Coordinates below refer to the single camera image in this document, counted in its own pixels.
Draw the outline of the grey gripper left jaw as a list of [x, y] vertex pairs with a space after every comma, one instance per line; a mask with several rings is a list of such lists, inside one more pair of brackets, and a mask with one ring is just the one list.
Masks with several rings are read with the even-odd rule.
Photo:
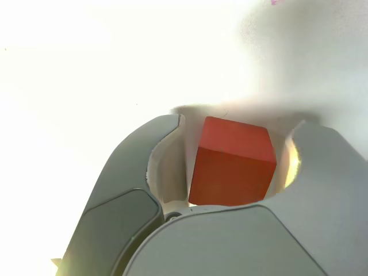
[[63, 275], [122, 275], [168, 213], [187, 207], [185, 117], [159, 116], [113, 151], [62, 258]]

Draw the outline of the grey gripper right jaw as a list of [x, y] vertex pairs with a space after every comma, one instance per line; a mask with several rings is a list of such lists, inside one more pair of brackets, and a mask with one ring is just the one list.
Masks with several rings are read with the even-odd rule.
[[267, 130], [207, 119], [189, 200], [194, 211], [149, 235], [125, 275], [366, 275], [367, 162], [336, 130], [302, 122], [286, 139], [297, 172], [262, 195], [274, 164]]

